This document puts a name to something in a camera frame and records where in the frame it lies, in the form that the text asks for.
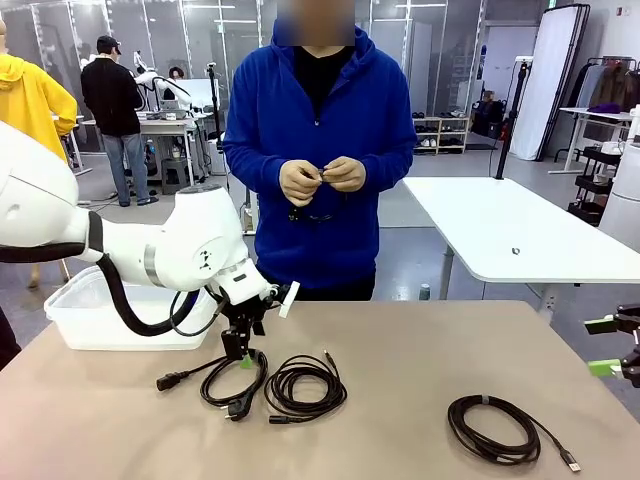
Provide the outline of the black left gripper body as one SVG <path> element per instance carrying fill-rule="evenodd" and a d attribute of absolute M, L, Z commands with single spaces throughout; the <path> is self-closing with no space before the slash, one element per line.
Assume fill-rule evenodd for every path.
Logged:
<path fill-rule="evenodd" d="M 263 319 L 273 306 L 273 299 L 251 299 L 232 305 L 224 299 L 219 305 L 220 314 L 228 319 L 229 327 L 221 332 L 221 340 L 225 350 L 248 350 L 251 334 L 265 336 Z"/>

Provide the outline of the person's right hand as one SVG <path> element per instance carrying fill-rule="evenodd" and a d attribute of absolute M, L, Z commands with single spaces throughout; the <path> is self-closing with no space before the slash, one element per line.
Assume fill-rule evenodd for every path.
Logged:
<path fill-rule="evenodd" d="M 296 207 L 309 205 L 321 184 L 320 171 L 306 160 L 289 160 L 280 168 L 281 191 Z"/>

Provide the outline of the person's left hand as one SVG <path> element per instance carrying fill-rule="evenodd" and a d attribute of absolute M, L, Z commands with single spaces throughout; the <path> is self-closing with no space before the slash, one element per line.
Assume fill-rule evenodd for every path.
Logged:
<path fill-rule="evenodd" d="M 352 193 L 363 187 L 366 169 L 359 160 L 340 156 L 324 167 L 322 179 L 336 191 Z"/>

